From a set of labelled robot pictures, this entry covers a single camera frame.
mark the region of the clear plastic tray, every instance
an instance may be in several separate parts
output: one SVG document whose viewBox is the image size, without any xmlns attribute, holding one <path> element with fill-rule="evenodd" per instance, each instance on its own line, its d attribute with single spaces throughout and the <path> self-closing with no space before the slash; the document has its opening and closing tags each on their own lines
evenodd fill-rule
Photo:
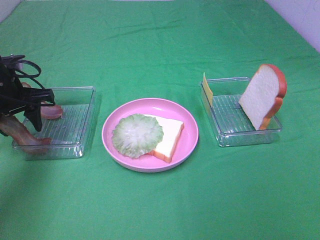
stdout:
<svg viewBox="0 0 320 240">
<path fill-rule="evenodd" d="M 63 109 L 62 117 L 51 120 L 42 118 L 42 130 L 39 132 L 27 118 L 23 121 L 32 135 L 51 138 L 51 144 L 18 145 L 12 142 L 13 149 L 22 150 L 27 160 L 80 158 L 86 152 L 94 128 L 95 88 L 56 87 L 52 90 L 56 104 Z M 26 153 L 28 150 L 44 153 Z"/>
<path fill-rule="evenodd" d="M 279 138 L 282 125 L 273 116 L 266 130 L 255 130 L 238 103 L 250 82 L 249 77 L 232 77 L 207 80 L 213 92 L 212 107 L 203 82 L 201 96 L 216 140 L 221 147 L 268 144 Z"/>
</svg>

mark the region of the green tablecloth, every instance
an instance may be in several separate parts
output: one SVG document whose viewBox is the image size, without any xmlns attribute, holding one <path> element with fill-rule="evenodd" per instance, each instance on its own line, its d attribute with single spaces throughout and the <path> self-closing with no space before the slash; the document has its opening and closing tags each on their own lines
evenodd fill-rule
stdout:
<svg viewBox="0 0 320 240">
<path fill-rule="evenodd" d="M 25 161 L 0 136 L 0 239 L 319 239 L 320 55 L 261 0 L 24 1 L 0 24 L 0 54 L 40 65 L 47 88 L 95 86 L 84 157 Z M 219 147 L 199 82 L 277 65 L 288 91 L 280 139 Z M 140 173 L 105 150 L 120 105 L 164 98 L 199 141 L 181 165 Z"/>
</svg>

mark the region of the robotic arm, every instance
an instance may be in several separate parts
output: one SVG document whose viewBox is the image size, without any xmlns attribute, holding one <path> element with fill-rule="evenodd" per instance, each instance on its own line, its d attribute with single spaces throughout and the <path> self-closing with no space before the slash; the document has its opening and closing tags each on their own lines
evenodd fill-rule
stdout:
<svg viewBox="0 0 320 240">
<path fill-rule="evenodd" d="M 0 118 L 12 116 L 24 111 L 39 132 L 42 128 L 41 106 L 54 106 L 55 96 L 50 88 L 44 88 L 35 78 L 41 73 L 40 67 L 28 60 L 24 55 L 0 56 Z M 37 70 L 37 74 L 29 75 L 22 71 L 23 64 Z M 19 78 L 29 78 L 40 88 L 24 87 Z"/>
</svg>

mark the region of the bread slice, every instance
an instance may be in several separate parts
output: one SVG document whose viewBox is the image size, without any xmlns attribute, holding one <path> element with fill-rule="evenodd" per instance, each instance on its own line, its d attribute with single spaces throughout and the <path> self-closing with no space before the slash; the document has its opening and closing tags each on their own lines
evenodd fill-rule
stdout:
<svg viewBox="0 0 320 240">
<path fill-rule="evenodd" d="M 145 114 L 145 116 L 156 118 L 159 125 L 162 126 L 163 131 L 162 141 L 158 143 L 154 150 L 147 154 L 153 155 L 166 163 L 170 163 L 181 135 L 181 131 L 184 128 L 184 122 L 150 114 Z"/>
<path fill-rule="evenodd" d="M 280 109 L 287 92 L 283 72 L 275 65 L 262 64 L 242 94 L 239 104 L 256 130 L 265 130 Z"/>
</svg>

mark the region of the pink plate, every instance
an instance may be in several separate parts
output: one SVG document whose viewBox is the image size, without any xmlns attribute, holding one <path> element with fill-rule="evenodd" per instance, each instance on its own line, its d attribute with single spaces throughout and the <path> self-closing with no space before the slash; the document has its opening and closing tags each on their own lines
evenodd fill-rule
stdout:
<svg viewBox="0 0 320 240">
<path fill-rule="evenodd" d="M 184 128 L 176 145 L 172 162 L 166 163 L 151 155 L 142 155 L 133 159 L 120 154 L 112 144 L 112 131 L 120 119 L 132 114 L 151 114 L 168 119 L 183 121 Z M 102 127 L 102 142 L 112 158 L 124 166 L 137 172 L 155 173 L 172 169 L 181 164 L 195 149 L 199 138 L 198 125 L 191 113 L 181 105 L 162 98 L 141 98 L 114 110 L 105 120 Z"/>
</svg>

